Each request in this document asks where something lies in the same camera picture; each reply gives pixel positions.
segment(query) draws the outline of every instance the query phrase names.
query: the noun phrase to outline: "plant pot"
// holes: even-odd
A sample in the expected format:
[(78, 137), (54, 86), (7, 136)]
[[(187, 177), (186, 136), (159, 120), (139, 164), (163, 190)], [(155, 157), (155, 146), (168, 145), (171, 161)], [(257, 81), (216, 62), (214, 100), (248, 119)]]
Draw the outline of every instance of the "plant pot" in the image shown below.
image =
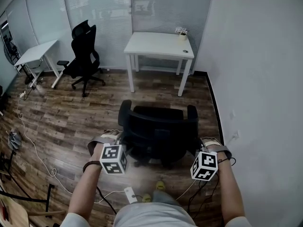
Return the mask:
[(187, 35), (179, 35), (179, 40), (185, 41), (187, 39)]

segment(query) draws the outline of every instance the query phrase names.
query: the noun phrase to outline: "small potted plant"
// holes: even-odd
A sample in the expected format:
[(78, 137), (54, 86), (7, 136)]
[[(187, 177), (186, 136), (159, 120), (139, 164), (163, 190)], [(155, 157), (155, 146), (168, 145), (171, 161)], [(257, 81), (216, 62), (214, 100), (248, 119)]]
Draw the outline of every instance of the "small potted plant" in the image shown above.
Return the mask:
[(182, 28), (182, 27), (176, 27), (176, 33), (179, 34), (179, 39), (184, 41), (187, 39), (187, 33), (188, 30), (186, 28)]

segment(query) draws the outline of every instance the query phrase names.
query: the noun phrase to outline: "power strip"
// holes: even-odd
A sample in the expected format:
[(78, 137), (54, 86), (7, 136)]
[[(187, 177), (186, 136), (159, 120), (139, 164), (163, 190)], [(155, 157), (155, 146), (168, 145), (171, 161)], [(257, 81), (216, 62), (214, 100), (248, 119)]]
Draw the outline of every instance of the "power strip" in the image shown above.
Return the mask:
[(21, 94), (19, 95), (19, 97), (20, 97), (20, 98), (23, 98), (23, 97), (25, 96), (26, 93), (27, 93), (27, 92), (24, 90), (24, 92), (21, 93)]
[(127, 187), (124, 189), (124, 192), (127, 196), (127, 199), (129, 201), (129, 203), (133, 203), (133, 202), (137, 202), (137, 198), (134, 194), (133, 188), (132, 187)]

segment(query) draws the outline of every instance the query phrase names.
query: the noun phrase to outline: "black baseboard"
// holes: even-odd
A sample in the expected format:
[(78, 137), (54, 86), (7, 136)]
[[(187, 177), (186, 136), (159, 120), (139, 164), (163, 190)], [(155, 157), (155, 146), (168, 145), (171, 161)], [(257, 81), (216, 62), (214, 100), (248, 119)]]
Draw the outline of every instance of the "black baseboard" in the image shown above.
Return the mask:
[(209, 91), (210, 91), (210, 94), (212, 96), (212, 100), (213, 100), (213, 104), (214, 104), (214, 110), (216, 112), (216, 117), (217, 117), (217, 122), (218, 122), (218, 128), (219, 128), (219, 134), (220, 134), (220, 142), (221, 142), (222, 145), (224, 145), (224, 138), (223, 138), (223, 132), (222, 132), (222, 126), (221, 126), (221, 120), (220, 120), (220, 116), (219, 116), (219, 111), (218, 111), (216, 99), (214, 97), (214, 91), (213, 91), (213, 88), (212, 88), (212, 84), (210, 83), (208, 74), (205, 71), (195, 71), (194, 72), (194, 76), (206, 77), (207, 84), (208, 84), (208, 87), (209, 87)]

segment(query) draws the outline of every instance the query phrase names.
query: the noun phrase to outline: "white shirt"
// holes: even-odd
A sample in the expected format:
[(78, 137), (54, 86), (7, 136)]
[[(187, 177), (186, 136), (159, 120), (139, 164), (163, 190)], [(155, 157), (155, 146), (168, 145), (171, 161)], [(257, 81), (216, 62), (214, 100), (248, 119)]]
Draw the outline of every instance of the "white shirt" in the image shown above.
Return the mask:
[[(135, 203), (123, 207), (114, 221), (114, 227), (195, 227), (186, 211), (166, 203)], [(89, 227), (88, 222), (78, 214), (69, 213), (61, 227)], [(245, 217), (237, 217), (226, 227), (251, 227)]]

